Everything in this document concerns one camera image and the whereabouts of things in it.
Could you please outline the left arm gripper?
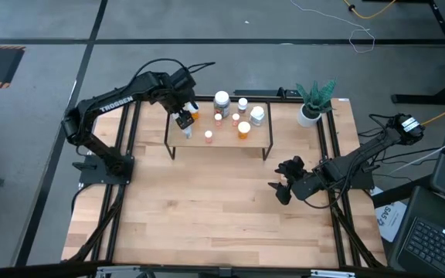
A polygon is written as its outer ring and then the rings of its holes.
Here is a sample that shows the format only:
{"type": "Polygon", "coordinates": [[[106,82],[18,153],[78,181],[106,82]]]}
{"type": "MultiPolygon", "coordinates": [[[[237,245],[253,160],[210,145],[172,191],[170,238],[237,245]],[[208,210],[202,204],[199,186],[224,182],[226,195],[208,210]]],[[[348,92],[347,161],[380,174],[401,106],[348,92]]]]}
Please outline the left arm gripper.
{"type": "Polygon", "coordinates": [[[184,112],[179,112],[184,110],[187,103],[196,107],[194,90],[174,91],[168,93],[166,97],[166,110],[169,113],[177,113],[175,115],[176,123],[178,126],[185,126],[185,128],[191,127],[195,122],[191,113],[185,115],[184,112]]]}

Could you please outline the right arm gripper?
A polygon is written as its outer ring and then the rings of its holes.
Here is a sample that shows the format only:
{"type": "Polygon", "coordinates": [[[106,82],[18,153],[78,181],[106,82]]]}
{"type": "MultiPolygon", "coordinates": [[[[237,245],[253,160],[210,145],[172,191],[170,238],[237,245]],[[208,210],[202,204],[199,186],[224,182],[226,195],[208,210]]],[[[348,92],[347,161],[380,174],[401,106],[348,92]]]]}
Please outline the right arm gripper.
{"type": "MultiPolygon", "coordinates": [[[[291,191],[294,196],[301,201],[305,201],[315,193],[327,188],[325,177],[321,170],[298,171],[295,164],[278,164],[274,170],[290,180],[291,191]]],[[[276,190],[276,197],[282,205],[288,205],[290,202],[290,189],[281,183],[269,183],[271,188],[276,190]]]]}

